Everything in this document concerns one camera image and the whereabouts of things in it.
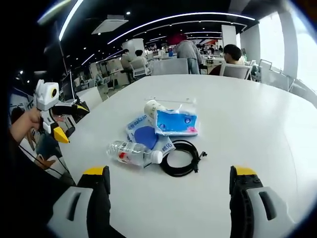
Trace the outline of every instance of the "ceiling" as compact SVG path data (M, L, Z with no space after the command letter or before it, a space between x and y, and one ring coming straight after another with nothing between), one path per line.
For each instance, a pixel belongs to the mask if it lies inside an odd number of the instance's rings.
M71 18L65 34L58 43L59 32L76 4L77 0L71 1L55 17L54 21L46 26L38 26L36 21L39 17L54 4L53 0L43 0L37 3L30 12L24 12L22 27L23 35L28 36L23 42L23 55L16 60L17 69L25 71L49 70L54 75L55 80L64 71L64 64L59 47L62 48L65 64L72 70L81 64L92 54L85 65L91 62L105 59L107 56L121 50L121 45L126 40L132 38L143 38L144 42L151 39L167 36L176 32L221 32L222 24L234 23L237 33L243 29L258 23L262 17L275 11L279 5L279 0L193 0L182 1L149 1L149 0L83 0L77 11ZM117 36L142 24L178 14L191 12L224 12L235 13L243 16L255 18L249 20L241 17L204 14L175 17L141 27L130 32L116 41L107 44ZM107 19L107 15L122 15L127 23L118 27L112 32L100 35L92 32ZM206 36L207 33L194 33L192 37ZM219 37L218 33L208 33L208 37Z

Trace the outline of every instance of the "desk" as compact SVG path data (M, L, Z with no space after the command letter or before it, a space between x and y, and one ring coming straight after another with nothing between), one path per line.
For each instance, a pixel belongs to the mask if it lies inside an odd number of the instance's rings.
M158 165L144 170L106 157L106 145L126 140L125 126L151 96L196 97L201 121L185 137L208 156L182 178ZM75 182L92 166L110 167L110 224L129 238L230 237L230 166L248 166L287 202L299 221L316 194L317 110L280 89L209 75L147 76L98 105L60 148ZM178 160L173 152L169 161Z

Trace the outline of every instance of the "hand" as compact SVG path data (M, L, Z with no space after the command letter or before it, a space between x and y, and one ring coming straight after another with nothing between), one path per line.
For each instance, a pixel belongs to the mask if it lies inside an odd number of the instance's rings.
M52 164L56 162L56 160L45 161L41 154L37 155L36 159L37 160L35 160L34 163L41 167L43 170L47 170L49 167L51 167Z
M31 123L31 127L35 130L38 130L40 128L40 121L41 121L41 113L37 108L32 108L29 111L26 111L28 118Z

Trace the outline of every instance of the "coiled cable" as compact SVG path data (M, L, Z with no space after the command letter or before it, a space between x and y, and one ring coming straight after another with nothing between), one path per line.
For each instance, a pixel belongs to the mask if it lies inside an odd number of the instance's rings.
M184 151L190 154L193 157L192 162L189 165L180 168L171 167L167 162L167 154L160 163L160 167L163 169L163 171L173 177L183 177L192 171L198 173L198 163L201 160L201 157L206 156L207 153L203 151L199 155L196 147L187 140L175 140L173 141L173 144L176 150Z

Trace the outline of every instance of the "black hair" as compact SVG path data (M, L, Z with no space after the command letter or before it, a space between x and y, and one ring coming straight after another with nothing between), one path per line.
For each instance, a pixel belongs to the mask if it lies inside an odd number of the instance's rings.
M135 55L136 56L141 56L143 54L143 50L136 50Z
M24 110L20 107L16 107L11 112L11 124L15 123L16 120L20 118L24 114Z
M223 53L231 55L231 57L234 60L239 60L239 58L242 55L240 48L237 47L236 45L231 45L231 44L230 45L226 45L223 48Z

